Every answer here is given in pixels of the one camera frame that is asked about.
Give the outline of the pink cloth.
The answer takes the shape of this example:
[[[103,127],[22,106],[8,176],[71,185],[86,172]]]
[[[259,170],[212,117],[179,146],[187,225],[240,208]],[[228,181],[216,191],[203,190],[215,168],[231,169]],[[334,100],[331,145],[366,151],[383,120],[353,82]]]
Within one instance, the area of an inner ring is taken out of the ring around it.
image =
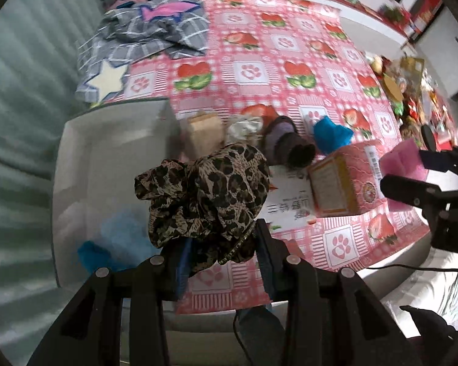
[[[381,176],[388,174],[425,181],[429,170],[423,166],[420,159],[420,147],[414,139],[400,142],[391,151],[385,153],[379,160]]]

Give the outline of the light blue fluffy cloth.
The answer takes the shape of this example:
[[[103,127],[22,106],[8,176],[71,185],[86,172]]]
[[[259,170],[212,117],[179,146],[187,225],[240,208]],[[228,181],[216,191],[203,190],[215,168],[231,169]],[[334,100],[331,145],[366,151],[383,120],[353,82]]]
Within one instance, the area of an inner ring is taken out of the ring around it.
[[[144,209],[125,209],[108,217],[101,223],[96,243],[115,260],[133,266],[160,254],[147,234]]]

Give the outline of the leopard print scrunchie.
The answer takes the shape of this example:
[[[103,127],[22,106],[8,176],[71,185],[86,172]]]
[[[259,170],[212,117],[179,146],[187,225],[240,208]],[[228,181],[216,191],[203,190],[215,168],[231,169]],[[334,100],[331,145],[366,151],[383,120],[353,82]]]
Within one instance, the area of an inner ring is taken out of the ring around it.
[[[134,179],[149,201],[148,235],[168,250],[189,239],[188,268],[195,275],[214,264],[243,263],[256,252],[255,224],[270,190],[265,155],[233,143],[195,161],[163,160]]]

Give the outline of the purple dark sock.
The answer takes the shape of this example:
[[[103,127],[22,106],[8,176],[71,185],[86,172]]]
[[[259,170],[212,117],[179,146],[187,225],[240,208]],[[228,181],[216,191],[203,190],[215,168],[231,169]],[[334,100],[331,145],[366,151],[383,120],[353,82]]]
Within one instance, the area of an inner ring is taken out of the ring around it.
[[[286,116],[271,121],[264,131],[261,144],[269,165],[302,169],[309,166],[316,155],[314,144],[303,138],[294,122]]]

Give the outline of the beige knitted sock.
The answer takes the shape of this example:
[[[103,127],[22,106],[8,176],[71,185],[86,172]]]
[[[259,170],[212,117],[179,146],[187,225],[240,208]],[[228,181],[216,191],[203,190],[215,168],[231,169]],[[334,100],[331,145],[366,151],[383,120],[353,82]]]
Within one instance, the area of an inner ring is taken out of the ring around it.
[[[197,112],[181,120],[185,155],[196,160],[223,146],[225,127],[217,113]]]

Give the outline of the white polka dot scrunchie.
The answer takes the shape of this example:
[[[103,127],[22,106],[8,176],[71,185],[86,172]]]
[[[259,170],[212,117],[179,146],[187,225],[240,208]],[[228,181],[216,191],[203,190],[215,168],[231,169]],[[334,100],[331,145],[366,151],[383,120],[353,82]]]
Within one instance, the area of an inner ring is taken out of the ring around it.
[[[262,139],[264,122],[252,115],[230,116],[227,122],[225,144],[245,143],[258,146]]]

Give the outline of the black round lid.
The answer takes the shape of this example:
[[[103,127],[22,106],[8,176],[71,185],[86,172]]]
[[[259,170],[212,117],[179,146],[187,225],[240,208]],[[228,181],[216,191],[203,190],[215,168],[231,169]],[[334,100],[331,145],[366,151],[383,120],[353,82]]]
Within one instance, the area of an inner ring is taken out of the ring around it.
[[[436,141],[434,137],[434,133],[432,132],[431,128],[429,125],[425,124],[420,128],[421,135],[423,138],[423,143],[426,147],[427,150],[429,151],[436,151],[437,146],[436,146]]]

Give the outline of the red round tray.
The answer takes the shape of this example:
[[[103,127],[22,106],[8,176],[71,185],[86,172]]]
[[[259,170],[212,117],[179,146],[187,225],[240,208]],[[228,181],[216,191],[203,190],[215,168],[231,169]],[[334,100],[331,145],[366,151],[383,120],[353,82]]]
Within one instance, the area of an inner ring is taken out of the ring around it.
[[[405,93],[402,104],[399,123],[403,140],[412,138],[418,147],[426,149],[423,127],[428,127],[438,150],[450,150],[458,145],[458,125],[437,88],[422,88],[418,94]]]

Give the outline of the pink tissue box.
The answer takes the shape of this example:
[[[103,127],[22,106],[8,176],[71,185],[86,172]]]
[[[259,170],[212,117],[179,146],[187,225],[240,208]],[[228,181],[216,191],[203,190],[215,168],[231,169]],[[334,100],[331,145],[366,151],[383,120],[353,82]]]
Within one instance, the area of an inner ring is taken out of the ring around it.
[[[345,145],[308,167],[319,217],[348,217],[386,203],[380,191],[379,160],[385,154],[378,140]]]

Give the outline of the orange white tissue pack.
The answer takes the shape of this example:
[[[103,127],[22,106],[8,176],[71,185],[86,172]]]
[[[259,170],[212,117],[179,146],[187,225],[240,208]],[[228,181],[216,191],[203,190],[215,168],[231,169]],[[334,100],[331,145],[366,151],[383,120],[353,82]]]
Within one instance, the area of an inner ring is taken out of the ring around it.
[[[271,233],[313,225],[317,217],[307,170],[274,165],[270,171],[270,189],[258,218],[265,220]]]

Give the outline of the white storage box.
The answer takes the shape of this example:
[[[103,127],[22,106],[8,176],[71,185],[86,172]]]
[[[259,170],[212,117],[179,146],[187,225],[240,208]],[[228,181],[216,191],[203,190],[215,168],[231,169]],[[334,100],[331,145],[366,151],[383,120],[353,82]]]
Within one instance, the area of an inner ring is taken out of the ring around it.
[[[147,212],[134,178],[180,153],[180,126],[167,98],[108,103],[66,122],[51,208],[60,287],[74,288],[87,278],[77,250],[99,235],[105,220],[126,210]]]

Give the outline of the jar with yellow lid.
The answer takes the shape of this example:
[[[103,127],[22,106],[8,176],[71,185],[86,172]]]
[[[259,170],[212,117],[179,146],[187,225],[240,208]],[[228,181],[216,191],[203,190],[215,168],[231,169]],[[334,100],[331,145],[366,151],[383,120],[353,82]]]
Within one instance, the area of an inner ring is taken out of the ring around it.
[[[391,102],[403,102],[404,96],[394,78],[385,74],[382,79],[383,89]]]

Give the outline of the pink strawberry paw tablecloth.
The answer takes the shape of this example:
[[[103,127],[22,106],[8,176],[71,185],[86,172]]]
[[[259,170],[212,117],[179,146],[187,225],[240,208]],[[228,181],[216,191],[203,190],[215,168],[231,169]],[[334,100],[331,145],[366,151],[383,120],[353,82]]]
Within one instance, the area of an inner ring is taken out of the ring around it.
[[[290,117],[308,135],[328,116],[352,129],[353,142],[400,142],[389,101],[335,8],[299,0],[202,0],[210,22],[204,56],[143,59],[131,67],[122,98],[166,97],[185,117],[201,110],[227,119],[258,104]],[[274,232],[318,268],[365,268],[420,242],[416,212],[386,203],[354,217],[317,218]]]

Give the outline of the grey plaid star cloth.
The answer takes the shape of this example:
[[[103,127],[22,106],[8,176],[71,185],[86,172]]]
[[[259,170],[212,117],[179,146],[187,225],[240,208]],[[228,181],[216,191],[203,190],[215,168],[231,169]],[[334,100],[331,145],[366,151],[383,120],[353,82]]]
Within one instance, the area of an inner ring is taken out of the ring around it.
[[[77,98],[104,102],[124,88],[132,64],[161,52],[170,59],[204,56],[209,26],[202,0],[151,0],[107,11],[78,47]]]

